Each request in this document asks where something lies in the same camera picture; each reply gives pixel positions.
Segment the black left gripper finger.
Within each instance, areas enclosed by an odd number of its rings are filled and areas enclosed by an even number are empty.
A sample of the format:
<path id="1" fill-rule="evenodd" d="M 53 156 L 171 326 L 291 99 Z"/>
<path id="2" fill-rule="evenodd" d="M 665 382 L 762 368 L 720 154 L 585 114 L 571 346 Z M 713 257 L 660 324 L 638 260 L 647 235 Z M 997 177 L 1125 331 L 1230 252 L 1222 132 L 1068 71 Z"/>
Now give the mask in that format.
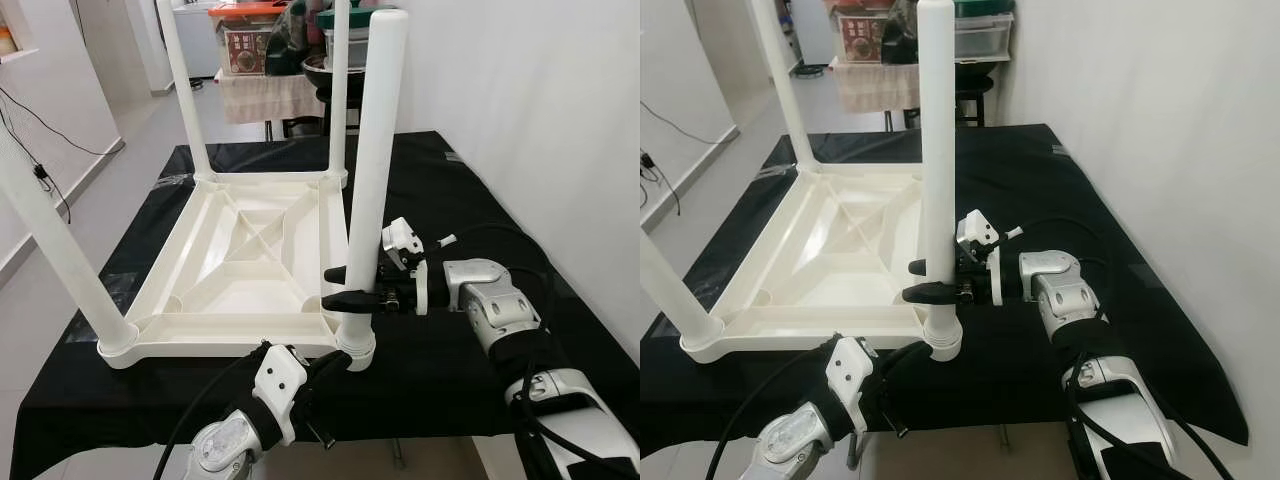
<path id="1" fill-rule="evenodd" d="M 883 357 L 876 358 L 870 375 L 870 397 L 883 396 L 888 390 L 897 371 L 904 370 L 908 365 L 915 364 L 922 358 L 929 358 L 932 353 L 932 346 L 924 340 L 916 340 L 909 346 L 895 349 Z"/>
<path id="2" fill-rule="evenodd" d="M 306 381 L 298 389 L 298 401 L 310 401 L 315 390 L 330 376 L 347 370 L 352 357 L 342 349 L 315 358 L 306 367 Z"/>

